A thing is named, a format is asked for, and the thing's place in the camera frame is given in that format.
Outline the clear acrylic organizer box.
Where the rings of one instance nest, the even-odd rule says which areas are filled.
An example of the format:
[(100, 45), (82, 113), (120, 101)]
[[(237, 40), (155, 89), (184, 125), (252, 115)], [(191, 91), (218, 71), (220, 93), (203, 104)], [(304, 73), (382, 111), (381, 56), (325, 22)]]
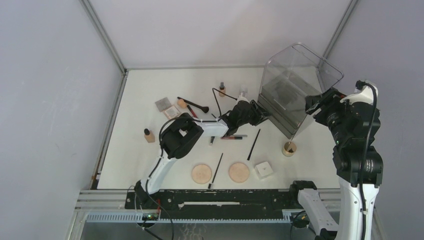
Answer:
[(269, 120), (292, 140), (312, 123), (305, 113), (306, 96), (324, 93), (343, 77), (333, 63), (297, 42), (265, 64), (257, 102), (269, 113)]

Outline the round powder puff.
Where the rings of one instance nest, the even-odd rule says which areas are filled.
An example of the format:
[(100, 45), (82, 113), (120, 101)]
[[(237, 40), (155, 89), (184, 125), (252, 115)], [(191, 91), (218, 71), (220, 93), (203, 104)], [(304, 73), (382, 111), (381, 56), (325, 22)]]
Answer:
[(207, 184), (212, 178), (212, 170), (206, 164), (198, 164), (192, 169), (191, 178), (196, 184)]
[(229, 167), (228, 175), (233, 182), (241, 184), (250, 177), (250, 170), (246, 164), (236, 162)]

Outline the beige makeup sponge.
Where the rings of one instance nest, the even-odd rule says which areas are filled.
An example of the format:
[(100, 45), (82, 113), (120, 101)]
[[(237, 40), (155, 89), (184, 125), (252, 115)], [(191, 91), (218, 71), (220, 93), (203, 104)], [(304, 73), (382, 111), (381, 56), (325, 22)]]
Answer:
[(182, 108), (182, 109), (186, 109), (187, 108), (187, 103), (183, 100), (183, 99), (178, 99), (177, 101), (177, 105)]

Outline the clear eyeshadow palette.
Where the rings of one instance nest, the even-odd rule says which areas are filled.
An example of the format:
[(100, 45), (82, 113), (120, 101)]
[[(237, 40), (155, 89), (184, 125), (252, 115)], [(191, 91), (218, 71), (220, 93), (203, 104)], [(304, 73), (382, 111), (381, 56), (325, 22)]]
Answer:
[(159, 112), (163, 112), (172, 106), (171, 102), (169, 101), (167, 97), (157, 100), (155, 102), (155, 105)]

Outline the pink powder compact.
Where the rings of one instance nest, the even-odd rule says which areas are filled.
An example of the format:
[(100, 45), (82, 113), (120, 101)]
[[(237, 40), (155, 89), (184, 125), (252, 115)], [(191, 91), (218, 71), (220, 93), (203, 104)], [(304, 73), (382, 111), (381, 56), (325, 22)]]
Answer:
[(168, 120), (179, 117), (182, 113), (175, 105), (171, 105), (163, 111)]

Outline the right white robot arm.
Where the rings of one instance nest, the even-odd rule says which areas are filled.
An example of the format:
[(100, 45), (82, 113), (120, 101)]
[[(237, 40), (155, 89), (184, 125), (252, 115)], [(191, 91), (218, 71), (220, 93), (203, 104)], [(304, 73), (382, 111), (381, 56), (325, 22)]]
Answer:
[(383, 159), (373, 147), (381, 123), (378, 90), (360, 82), (356, 92), (345, 95), (330, 88), (305, 98), (305, 113), (326, 126), (333, 137), (332, 160), (340, 186), (339, 221), (324, 206), (312, 181), (295, 180), (289, 203), (302, 208), (317, 240), (369, 240), (374, 203), (383, 180)]

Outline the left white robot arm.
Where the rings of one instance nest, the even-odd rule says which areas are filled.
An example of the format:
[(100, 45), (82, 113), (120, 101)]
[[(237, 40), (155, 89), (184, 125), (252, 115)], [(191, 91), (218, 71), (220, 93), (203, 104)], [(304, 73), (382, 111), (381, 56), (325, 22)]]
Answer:
[(164, 123), (158, 134), (159, 155), (148, 174), (134, 187), (135, 198), (143, 208), (160, 204), (156, 201), (165, 176), (176, 160), (184, 158), (201, 137), (229, 137), (241, 126), (257, 126), (271, 114), (255, 100), (238, 100), (233, 109), (216, 117), (203, 120), (188, 113), (174, 117)]

